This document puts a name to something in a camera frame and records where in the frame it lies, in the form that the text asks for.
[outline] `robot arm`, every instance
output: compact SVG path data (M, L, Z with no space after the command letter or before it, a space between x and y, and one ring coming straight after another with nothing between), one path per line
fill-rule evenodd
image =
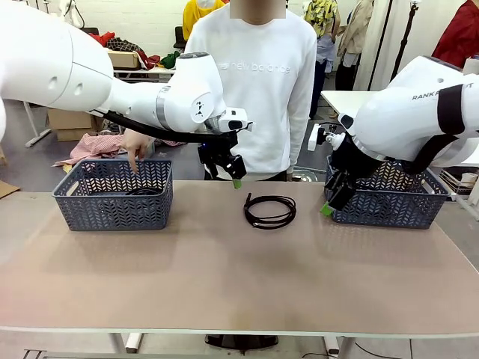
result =
M356 116L340 116L345 133L320 129L317 142L333 146L328 184L335 209L354 194L358 178L384 161L399 160L409 174L431 164L452 166L466 160L479 141L479 78L432 58L416 58L394 81L364 104Z
M12 28L15 36L8 35ZM213 176L216 165L234 179L245 175L241 156L230 149L237 132L252 130L252 123L243 109L225 105L210 55L179 57L168 84L127 84L113 76L107 51L94 39L32 7L1 0L0 33L8 49L0 55L0 140L6 122L1 99L17 99L90 112L164 140L198 142Z

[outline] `yellow shirt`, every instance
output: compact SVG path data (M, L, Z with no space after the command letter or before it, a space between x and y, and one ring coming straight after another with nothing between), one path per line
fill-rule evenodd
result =
M190 0L185 6L183 12L183 36L185 40L189 39L189 35L192 33L193 25L202 17L205 17L209 13L225 6L222 0L216 0L213 7L201 8L198 6L196 0Z

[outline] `hand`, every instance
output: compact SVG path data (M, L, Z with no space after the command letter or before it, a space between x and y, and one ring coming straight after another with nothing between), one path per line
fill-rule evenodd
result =
M147 154L148 146L150 146L153 138L141 133L127 129L123 136L122 147L128 152L128 162L133 172L138 173L135 157L142 160Z

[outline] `finger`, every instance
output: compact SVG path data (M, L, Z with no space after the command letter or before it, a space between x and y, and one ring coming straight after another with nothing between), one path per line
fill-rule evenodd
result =
M135 161L135 150L132 150L132 149L128 150L128 162L129 162L129 166L132 168L132 171L137 174L138 167L136 166L136 161Z
M147 146L146 144L142 144L142 145L140 146L140 150L139 150L139 152L138 152L138 158L139 158L140 160L143 160L143 159L146 157L146 155L147 155L147 149L148 149L148 146Z

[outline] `plastic basket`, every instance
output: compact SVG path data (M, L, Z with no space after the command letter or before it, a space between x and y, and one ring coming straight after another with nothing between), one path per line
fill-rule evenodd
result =
M326 182L334 171L328 157ZM358 179L356 185L358 190L351 201L333 212L333 221L426 230L449 195L429 169L411 176L403 172L399 162L385 162L372 177ZM332 192L325 189L325 194L330 200Z
M161 230L173 200L171 162L148 159L134 174L127 160L79 162L53 191L71 230ZM137 188L159 188L152 196L130 196Z

